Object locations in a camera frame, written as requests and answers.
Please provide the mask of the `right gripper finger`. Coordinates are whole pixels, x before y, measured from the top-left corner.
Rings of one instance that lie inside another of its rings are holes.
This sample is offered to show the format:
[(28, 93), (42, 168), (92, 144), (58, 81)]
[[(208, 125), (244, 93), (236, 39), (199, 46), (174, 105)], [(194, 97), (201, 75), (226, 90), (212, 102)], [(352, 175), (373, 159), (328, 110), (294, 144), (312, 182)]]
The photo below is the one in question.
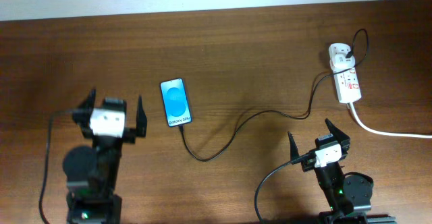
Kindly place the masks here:
[(336, 138), (342, 149), (348, 150), (350, 148), (350, 137), (337, 128), (328, 118), (325, 119), (325, 124), (331, 134)]
[(298, 153), (298, 147), (295, 143), (295, 139), (294, 139), (291, 132), (288, 132), (288, 139), (289, 139), (289, 143), (290, 143), (290, 159), (296, 160), (300, 157), (300, 155)]

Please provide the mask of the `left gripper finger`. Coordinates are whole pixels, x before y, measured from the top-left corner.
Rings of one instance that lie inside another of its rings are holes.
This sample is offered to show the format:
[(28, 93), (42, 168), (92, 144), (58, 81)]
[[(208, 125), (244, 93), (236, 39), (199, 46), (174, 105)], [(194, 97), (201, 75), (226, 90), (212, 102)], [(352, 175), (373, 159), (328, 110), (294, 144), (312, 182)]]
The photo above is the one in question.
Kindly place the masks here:
[(147, 117), (144, 112), (144, 107), (142, 105), (142, 97), (138, 97), (137, 111), (136, 111), (136, 136), (137, 137), (146, 137), (147, 130)]
[(90, 111), (94, 109), (96, 99), (96, 89), (93, 88), (88, 93), (87, 97), (78, 105), (78, 109), (81, 111)]

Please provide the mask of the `blue Galaxy smartphone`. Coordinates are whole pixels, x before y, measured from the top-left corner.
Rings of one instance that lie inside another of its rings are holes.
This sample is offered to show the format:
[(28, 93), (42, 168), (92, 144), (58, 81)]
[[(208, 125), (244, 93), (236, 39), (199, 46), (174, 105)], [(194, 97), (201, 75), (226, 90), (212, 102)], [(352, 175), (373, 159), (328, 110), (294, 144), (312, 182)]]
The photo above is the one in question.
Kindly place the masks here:
[(160, 83), (165, 115), (169, 127), (184, 125), (192, 121), (188, 97), (181, 78)]

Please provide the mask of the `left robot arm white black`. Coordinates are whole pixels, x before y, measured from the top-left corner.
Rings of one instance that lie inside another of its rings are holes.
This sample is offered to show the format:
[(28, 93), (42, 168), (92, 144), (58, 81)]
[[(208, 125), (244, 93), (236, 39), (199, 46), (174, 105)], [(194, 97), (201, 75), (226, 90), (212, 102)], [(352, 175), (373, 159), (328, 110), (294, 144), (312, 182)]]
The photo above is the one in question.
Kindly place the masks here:
[(144, 138), (147, 117), (138, 97), (136, 126), (126, 126), (127, 103), (105, 98), (95, 107), (96, 90), (73, 110), (72, 120), (92, 145), (71, 149), (63, 160), (66, 175), (67, 223), (119, 223), (122, 198), (115, 194), (119, 162), (124, 144)]

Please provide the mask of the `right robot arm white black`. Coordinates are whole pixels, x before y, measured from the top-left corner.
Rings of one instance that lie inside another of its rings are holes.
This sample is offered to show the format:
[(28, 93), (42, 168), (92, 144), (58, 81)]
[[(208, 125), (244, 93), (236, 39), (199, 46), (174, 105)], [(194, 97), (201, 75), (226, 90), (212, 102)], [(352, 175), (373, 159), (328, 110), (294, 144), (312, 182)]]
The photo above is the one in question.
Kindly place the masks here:
[(350, 149), (350, 137), (325, 120), (329, 134), (315, 140), (315, 148), (300, 155), (292, 134), (290, 141), (291, 164), (301, 164), (304, 172), (314, 171), (330, 210), (319, 213), (317, 223), (395, 223), (388, 215), (368, 216), (372, 209), (374, 181), (359, 172), (344, 173), (340, 161)]

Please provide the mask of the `white USB charger plug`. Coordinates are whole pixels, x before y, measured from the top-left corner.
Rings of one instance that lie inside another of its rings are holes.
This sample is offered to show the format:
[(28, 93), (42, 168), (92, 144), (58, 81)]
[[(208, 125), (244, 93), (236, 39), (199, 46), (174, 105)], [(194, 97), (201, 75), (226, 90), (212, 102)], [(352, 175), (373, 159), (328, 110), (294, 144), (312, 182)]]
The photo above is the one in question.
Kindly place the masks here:
[(356, 60), (354, 56), (347, 58), (343, 54), (337, 54), (331, 58), (331, 68), (334, 72), (350, 69), (355, 66), (355, 63)]

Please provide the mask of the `white power strip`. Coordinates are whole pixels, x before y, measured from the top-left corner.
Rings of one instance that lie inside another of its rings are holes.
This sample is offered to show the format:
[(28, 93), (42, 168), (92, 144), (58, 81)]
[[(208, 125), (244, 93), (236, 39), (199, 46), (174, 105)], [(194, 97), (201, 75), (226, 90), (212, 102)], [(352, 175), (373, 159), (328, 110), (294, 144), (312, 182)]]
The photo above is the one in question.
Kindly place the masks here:
[[(349, 55), (351, 48), (344, 43), (333, 43), (329, 46), (329, 64), (331, 67), (331, 58), (337, 54), (343, 54), (347, 58), (353, 56)], [(340, 72), (333, 72), (335, 88), (337, 92), (338, 101), (340, 103), (348, 104), (361, 99), (360, 85), (357, 78), (356, 69), (354, 67), (345, 69)]]

